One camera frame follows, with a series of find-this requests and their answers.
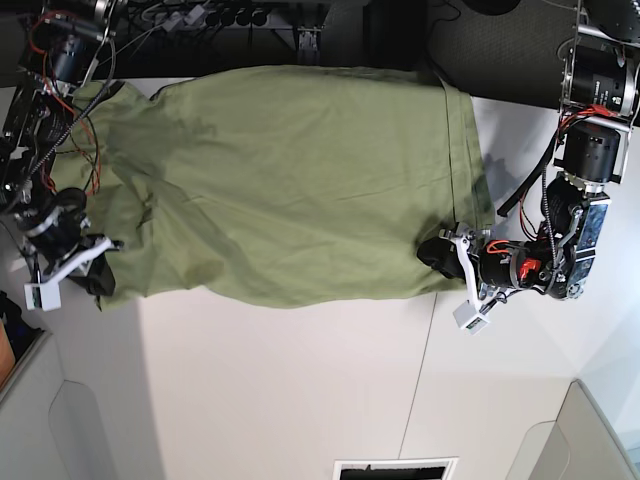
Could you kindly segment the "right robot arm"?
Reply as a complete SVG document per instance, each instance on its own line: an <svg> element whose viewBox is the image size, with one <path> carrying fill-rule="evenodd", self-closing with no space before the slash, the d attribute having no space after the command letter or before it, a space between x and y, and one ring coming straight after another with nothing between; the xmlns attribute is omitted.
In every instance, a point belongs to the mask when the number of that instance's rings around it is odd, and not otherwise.
<svg viewBox="0 0 640 480"><path fill-rule="evenodd" d="M6 1L1 17L26 22L26 45L16 89L1 129L1 214L14 218L24 238L30 310L60 307L60 284L71 279L94 296L109 296L115 281L105 254L122 244L91 234L85 213L99 187L100 161L89 162L86 186L58 189L52 170L58 150L88 120L109 83L80 108L77 90L92 78L103 49L116 66L114 37L124 1Z"/></svg>

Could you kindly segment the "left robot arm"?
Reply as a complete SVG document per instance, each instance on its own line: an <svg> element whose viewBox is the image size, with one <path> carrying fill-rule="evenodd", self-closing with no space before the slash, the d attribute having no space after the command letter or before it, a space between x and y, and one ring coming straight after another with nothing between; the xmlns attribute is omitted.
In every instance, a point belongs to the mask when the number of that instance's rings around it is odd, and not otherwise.
<svg viewBox="0 0 640 480"><path fill-rule="evenodd" d="M464 307L486 314L522 291L556 300L583 292L610 198L621 183L639 115L639 4L580 1L565 59L559 120L531 173L501 205L506 217L542 186L543 219L522 240L497 239L457 223L422 242L417 257L464 281Z"/></svg>

